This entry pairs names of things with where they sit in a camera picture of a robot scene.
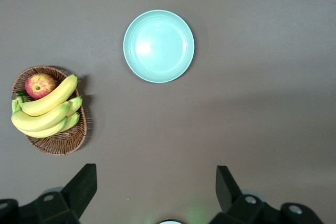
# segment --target apple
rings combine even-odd
[[[46,73],[36,73],[28,77],[25,83],[26,92],[38,100],[51,93],[57,86],[53,77]]]

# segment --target plate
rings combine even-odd
[[[155,83],[181,76],[193,59],[194,48],[188,24],[167,10],[151,10],[138,16],[123,42],[128,66],[140,78]]]

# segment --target banana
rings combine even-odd
[[[21,130],[20,128],[17,128],[17,129],[19,131],[21,131],[23,134],[31,136],[31,137],[35,137],[35,138],[49,137],[51,135],[56,134],[61,129],[63,129],[65,127],[65,125],[67,125],[68,120],[69,120],[69,118],[65,117],[59,123],[57,123],[56,125],[48,128],[46,130],[42,130],[42,131],[29,132],[29,131]]]
[[[12,123],[17,128],[28,132],[46,130],[59,123],[68,114],[70,107],[71,103],[65,101],[49,112],[40,116],[30,116],[23,112],[21,107],[19,107],[19,109],[12,114]]]
[[[74,114],[69,116],[69,118],[68,118],[69,120],[68,120],[67,124],[59,132],[66,131],[66,130],[70,129],[71,127],[75,126],[79,121],[79,117],[80,117],[80,115],[79,115],[78,112],[75,112]]]
[[[71,103],[71,108],[67,114],[67,117],[73,115],[79,109],[79,107],[82,105],[83,98],[81,96],[75,97],[68,100],[68,102]]]
[[[41,116],[65,102],[77,87],[78,78],[74,74],[68,76],[50,94],[36,101],[22,104],[22,111],[30,116]]]

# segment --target yellow banana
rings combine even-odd
[[[65,101],[49,112],[40,116],[30,116],[21,107],[12,114],[12,123],[19,129],[36,132],[46,130],[59,123],[69,112],[71,103]]]
[[[79,107],[82,105],[82,101],[83,98],[81,96],[68,100],[68,102],[71,103],[71,108],[67,114],[67,117],[73,115],[79,109]]]
[[[77,87],[78,78],[74,74],[68,76],[50,94],[36,101],[22,104],[22,111],[30,116],[40,116],[65,102]]]
[[[66,131],[66,130],[72,128],[73,126],[75,126],[79,121],[79,117],[80,117],[80,115],[79,115],[78,112],[75,112],[74,114],[69,116],[69,120],[68,120],[67,124],[59,132]]]
[[[21,130],[20,128],[17,128],[19,131],[21,131],[23,134],[31,136],[31,137],[35,137],[35,138],[43,138],[43,137],[49,137],[51,135],[56,134],[57,132],[59,132],[62,128],[64,128],[65,125],[67,125],[68,123],[68,118],[65,117],[63,118],[59,123],[57,123],[56,125],[46,129],[46,130],[42,130],[42,131],[36,131],[36,132],[29,132],[29,131],[24,131]]]

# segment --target wicker basket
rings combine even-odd
[[[25,82],[27,78],[35,73],[46,73],[52,76],[57,84],[60,84],[67,75],[55,67],[50,66],[35,66],[23,71],[14,81],[12,87],[12,95],[17,91],[25,90]],[[79,92],[76,89],[70,98],[79,96]],[[27,136],[30,143],[38,148],[40,151],[51,155],[66,155],[77,150],[84,142],[87,135],[87,121],[84,114],[83,106],[78,110],[80,119],[78,123],[64,131],[46,138],[35,138]]]

